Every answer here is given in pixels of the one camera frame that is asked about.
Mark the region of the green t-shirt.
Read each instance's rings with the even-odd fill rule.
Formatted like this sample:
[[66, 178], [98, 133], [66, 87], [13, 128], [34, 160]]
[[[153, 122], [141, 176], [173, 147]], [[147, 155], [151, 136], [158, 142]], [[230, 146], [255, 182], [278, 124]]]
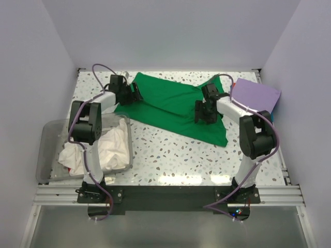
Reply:
[[159, 79], [138, 73], [134, 80], [143, 97], [130, 105], [118, 105], [118, 113], [126, 113], [130, 119], [190, 137], [212, 145], [226, 147], [226, 128], [220, 117], [215, 124], [194, 122], [194, 107], [203, 99], [202, 87]]

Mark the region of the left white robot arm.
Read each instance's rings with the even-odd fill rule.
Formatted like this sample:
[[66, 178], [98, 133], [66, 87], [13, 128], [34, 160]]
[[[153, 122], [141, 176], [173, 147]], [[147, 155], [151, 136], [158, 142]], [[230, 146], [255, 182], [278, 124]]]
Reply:
[[94, 185], [89, 197], [96, 203], [103, 202], [107, 190], [103, 187], [104, 173], [100, 166], [98, 141], [102, 132], [102, 111], [115, 106], [129, 105], [143, 100], [136, 82], [128, 84], [125, 77], [111, 75], [110, 82], [101, 92], [85, 101], [75, 100], [71, 104], [68, 142], [80, 148], [84, 166], [82, 187]]

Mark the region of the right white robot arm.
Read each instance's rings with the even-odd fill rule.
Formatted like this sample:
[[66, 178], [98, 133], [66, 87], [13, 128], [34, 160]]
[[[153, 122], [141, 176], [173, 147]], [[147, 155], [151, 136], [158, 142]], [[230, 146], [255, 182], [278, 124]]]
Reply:
[[249, 196], [248, 188], [255, 186], [263, 161], [279, 148], [279, 137], [268, 111], [256, 111], [220, 93], [214, 84], [202, 87], [203, 100], [195, 102], [195, 120], [214, 124], [218, 116], [227, 116], [239, 125], [239, 146], [243, 158], [232, 180], [231, 199], [242, 203]]

